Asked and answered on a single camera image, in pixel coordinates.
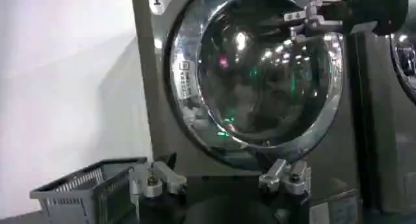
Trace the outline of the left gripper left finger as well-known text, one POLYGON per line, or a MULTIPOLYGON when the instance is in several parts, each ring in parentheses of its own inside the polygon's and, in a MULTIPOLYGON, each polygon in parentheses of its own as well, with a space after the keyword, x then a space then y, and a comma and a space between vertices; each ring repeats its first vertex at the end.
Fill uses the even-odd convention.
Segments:
POLYGON ((130 201, 139 209, 140 199, 156 199, 164 192, 184 195, 187 178, 174 171, 177 153, 163 155, 156 160, 139 161, 129 169, 130 201))

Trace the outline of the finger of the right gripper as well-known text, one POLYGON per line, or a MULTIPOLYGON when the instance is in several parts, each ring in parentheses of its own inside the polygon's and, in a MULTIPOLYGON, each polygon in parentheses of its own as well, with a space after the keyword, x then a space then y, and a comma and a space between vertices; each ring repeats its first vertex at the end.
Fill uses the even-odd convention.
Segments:
POLYGON ((311 0, 302 10, 284 13, 283 21, 341 21, 344 10, 343 0, 311 0))
POLYGON ((329 32, 338 32, 342 29, 342 21, 303 20, 298 25, 290 27, 291 40, 308 40, 322 36, 329 32))

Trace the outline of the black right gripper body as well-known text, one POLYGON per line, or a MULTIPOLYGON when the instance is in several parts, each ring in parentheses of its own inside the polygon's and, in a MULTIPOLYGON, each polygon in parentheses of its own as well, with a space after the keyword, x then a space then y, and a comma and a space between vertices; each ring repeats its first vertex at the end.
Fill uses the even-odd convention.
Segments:
POLYGON ((409 0, 351 0, 346 2, 343 31, 352 34, 358 25, 373 23, 378 36, 409 30, 409 0))

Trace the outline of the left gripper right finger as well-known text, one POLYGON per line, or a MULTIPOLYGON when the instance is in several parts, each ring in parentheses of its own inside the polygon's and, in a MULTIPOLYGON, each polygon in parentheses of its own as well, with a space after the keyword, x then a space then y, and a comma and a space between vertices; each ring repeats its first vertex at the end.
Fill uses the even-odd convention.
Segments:
POLYGON ((285 191, 293 195, 311 193, 311 168, 304 160, 288 163, 277 159, 271 167, 259 176, 259 188, 267 193, 276 193, 283 185, 285 191))

